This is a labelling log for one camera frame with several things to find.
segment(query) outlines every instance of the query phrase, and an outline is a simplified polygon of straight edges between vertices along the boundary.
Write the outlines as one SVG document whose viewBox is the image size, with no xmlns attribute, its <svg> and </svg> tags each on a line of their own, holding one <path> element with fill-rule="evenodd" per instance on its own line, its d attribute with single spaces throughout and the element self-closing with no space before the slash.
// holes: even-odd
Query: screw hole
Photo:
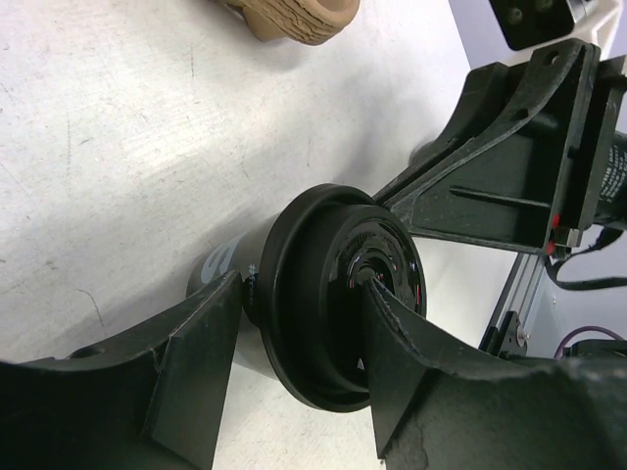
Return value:
<svg viewBox="0 0 627 470">
<path fill-rule="evenodd" d="M 547 54 L 547 57 L 545 57 L 545 66 L 552 66 L 557 61 L 558 57 L 558 51 L 551 51 L 549 54 Z"/>
<path fill-rule="evenodd" d="M 516 111 L 511 117 L 512 121 L 523 120 L 529 118 L 529 111 L 526 109 Z"/>
<path fill-rule="evenodd" d="M 102 354 L 105 351 L 104 348 L 99 346 L 86 346 L 70 354 L 70 359 L 85 359 L 86 357 L 92 357 L 94 355 Z"/>
</svg>

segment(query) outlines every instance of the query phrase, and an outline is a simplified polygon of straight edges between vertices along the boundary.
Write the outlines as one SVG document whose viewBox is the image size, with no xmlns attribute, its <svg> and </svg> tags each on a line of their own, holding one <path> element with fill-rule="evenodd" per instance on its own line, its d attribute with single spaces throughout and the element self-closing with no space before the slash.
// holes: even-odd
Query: gray wall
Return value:
<svg viewBox="0 0 627 470">
<path fill-rule="evenodd" d="M 458 24 L 461 41 L 472 68 L 477 68 L 495 61 L 503 61 L 511 54 L 503 39 L 497 20 L 494 17 L 488 0 L 450 0 L 451 8 Z M 627 14 L 624 14 L 614 41 L 611 56 L 627 54 Z M 623 102 L 623 111 L 618 123 L 619 130 L 627 132 L 627 102 Z M 599 233 L 598 227 L 593 227 L 586 233 L 582 246 L 592 244 Z M 608 275 L 627 276 L 627 235 L 600 253 L 576 258 L 563 271 L 563 279 L 587 279 L 605 277 Z M 547 286 L 553 291 L 555 314 L 549 309 L 546 314 L 552 318 L 544 318 L 543 333 L 556 331 L 551 335 L 535 335 L 543 344 L 540 349 L 555 350 L 560 337 L 580 326 L 595 324 L 613 329 L 627 337 L 627 288 L 609 289 L 588 293 L 571 293 L 557 289 L 553 284 Z M 589 337 L 603 335 L 592 334 Z"/>
</svg>

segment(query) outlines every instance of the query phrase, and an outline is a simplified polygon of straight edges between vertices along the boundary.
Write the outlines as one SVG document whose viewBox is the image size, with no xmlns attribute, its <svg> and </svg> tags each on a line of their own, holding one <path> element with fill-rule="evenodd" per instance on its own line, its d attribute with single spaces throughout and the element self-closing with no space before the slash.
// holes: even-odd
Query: white table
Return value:
<svg viewBox="0 0 627 470">
<path fill-rule="evenodd" d="M 0 357 L 65 356 L 182 300 L 195 259 L 321 182 L 374 193 L 468 64 L 446 0 L 364 0 L 262 44 L 209 0 L 0 4 Z M 418 241 L 429 317 L 478 344 L 512 254 Z M 377 469 L 368 410 L 233 367 L 216 469 Z"/>
</svg>

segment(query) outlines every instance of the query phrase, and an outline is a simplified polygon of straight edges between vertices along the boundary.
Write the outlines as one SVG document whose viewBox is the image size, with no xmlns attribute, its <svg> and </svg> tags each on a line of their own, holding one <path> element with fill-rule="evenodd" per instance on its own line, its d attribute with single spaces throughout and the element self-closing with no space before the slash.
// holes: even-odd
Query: metal bolt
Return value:
<svg viewBox="0 0 627 470">
<path fill-rule="evenodd" d="M 529 335 L 525 333 L 525 330 L 522 328 L 521 325 L 518 325 L 518 328 L 516 329 L 516 342 L 521 348 L 525 346 L 528 338 Z"/>
<path fill-rule="evenodd" d="M 522 10 L 519 8 L 511 8 L 509 9 L 509 14 L 507 15 L 507 22 L 509 24 L 515 25 L 522 22 Z"/>
<path fill-rule="evenodd" d="M 550 10 L 554 5 L 554 0 L 536 0 L 536 10 L 544 13 Z"/>
</svg>

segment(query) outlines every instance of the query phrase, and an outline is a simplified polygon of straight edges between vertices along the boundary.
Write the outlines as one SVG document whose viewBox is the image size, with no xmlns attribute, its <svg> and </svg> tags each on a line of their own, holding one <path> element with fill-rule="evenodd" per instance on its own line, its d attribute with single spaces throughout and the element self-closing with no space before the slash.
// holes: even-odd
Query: brown object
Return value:
<svg viewBox="0 0 627 470">
<path fill-rule="evenodd" d="M 360 0 L 223 0 L 241 8 L 248 28 L 261 41 L 290 37 L 317 45 L 348 25 Z"/>
</svg>

